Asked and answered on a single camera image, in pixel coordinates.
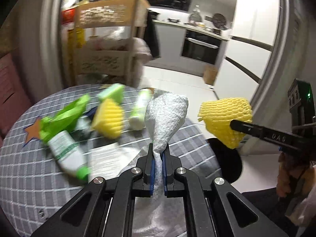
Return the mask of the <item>person's right hand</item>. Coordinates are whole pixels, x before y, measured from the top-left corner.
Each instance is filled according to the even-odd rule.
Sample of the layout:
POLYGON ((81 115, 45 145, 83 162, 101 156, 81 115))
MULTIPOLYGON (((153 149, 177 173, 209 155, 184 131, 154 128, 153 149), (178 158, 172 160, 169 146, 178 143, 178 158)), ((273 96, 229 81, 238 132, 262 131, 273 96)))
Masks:
POLYGON ((281 152, 278 158, 279 169, 276 185, 276 193, 280 198, 285 198, 292 192, 294 183, 304 180, 302 186, 302 195, 307 195, 315 185, 315 167, 309 165, 300 165, 295 159, 284 152, 281 152))

